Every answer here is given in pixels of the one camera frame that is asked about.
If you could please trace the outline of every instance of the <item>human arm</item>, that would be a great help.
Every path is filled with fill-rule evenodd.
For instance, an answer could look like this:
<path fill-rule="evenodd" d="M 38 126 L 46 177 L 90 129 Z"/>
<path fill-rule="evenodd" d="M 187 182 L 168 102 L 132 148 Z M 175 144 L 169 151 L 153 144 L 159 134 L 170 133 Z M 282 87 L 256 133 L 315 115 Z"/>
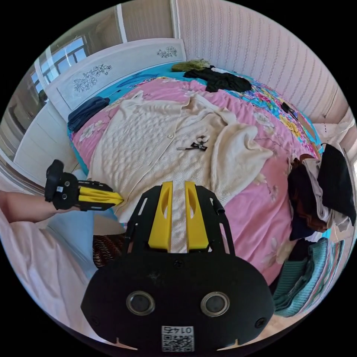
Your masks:
<path fill-rule="evenodd" d="M 78 210 L 73 207 L 69 210 L 56 210 L 51 202 L 46 202 L 42 196 L 19 192 L 0 191 L 0 209 L 9 223 L 42 222 L 57 213 L 65 213 Z"/>

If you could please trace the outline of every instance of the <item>screw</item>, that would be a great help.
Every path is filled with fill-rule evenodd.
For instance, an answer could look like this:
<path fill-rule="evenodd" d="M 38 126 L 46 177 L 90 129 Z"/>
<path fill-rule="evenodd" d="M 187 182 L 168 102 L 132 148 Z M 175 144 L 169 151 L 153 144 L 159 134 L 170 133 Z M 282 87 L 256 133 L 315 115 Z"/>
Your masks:
<path fill-rule="evenodd" d="M 100 325 L 98 317 L 92 316 L 91 320 L 92 320 L 94 326 L 99 326 Z"/>
<path fill-rule="evenodd" d="M 183 261 L 182 260 L 175 260 L 174 261 L 174 268 L 176 269 L 181 269 L 183 267 Z"/>
<path fill-rule="evenodd" d="M 265 325 L 266 318 L 262 317 L 255 323 L 255 328 L 262 328 Z"/>

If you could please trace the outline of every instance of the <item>white headboard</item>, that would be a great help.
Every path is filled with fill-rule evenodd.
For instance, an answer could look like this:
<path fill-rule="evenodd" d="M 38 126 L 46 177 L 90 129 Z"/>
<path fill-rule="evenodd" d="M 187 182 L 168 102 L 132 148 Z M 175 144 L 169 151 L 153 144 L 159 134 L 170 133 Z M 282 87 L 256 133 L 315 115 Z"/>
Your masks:
<path fill-rule="evenodd" d="M 127 42 L 99 51 L 59 75 L 45 92 L 67 121 L 84 101 L 119 79 L 160 64 L 185 61 L 183 41 L 154 38 Z"/>

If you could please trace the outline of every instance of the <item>pink bedsheet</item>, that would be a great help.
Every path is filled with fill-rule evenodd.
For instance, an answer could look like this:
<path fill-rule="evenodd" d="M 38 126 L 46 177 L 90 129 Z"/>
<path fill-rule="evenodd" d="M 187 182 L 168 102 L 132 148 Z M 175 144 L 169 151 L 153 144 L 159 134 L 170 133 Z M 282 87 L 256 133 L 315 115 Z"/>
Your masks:
<path fill-rule="evenodd" d="M 276 118 L 264 109 L 236 98 L 225 91 L 205 91 L 197 81 L 183 82 L 158 78 L 138 85 L 122 99 L 144 92 L 147 100 L 185 101 L 199 93 L 211 103 L 234 112 L 241 123 L 258 128 L 256 141 L 271 149 L 274 155 L 265 163 L 261 176 L 225 207 L 231 226 L 236 255 L 250 262 L 265 277 L 268 284 L 278 276 L 284 251 L 289 248 L 291 213 L 287 194 L 287 159 L 303 153 L 315 156 L 312 147 L 302 144 L 301 135 L 289 125 L 288 118 Z M 110 119 L 120 109 L 122 99 L 92 117 L 73 136 L 73 144 L 89 167 L 94 149 Z"/>

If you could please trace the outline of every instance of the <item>qr code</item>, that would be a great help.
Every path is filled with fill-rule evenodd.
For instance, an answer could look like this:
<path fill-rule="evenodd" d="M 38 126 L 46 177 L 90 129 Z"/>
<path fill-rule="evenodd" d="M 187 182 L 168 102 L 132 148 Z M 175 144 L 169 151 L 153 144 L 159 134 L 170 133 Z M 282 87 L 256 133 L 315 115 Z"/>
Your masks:
<path fill-rule="evenodd" d="M 163 326 L 161 335 L 163 352 L 194 351 L 193 327 Z"/>

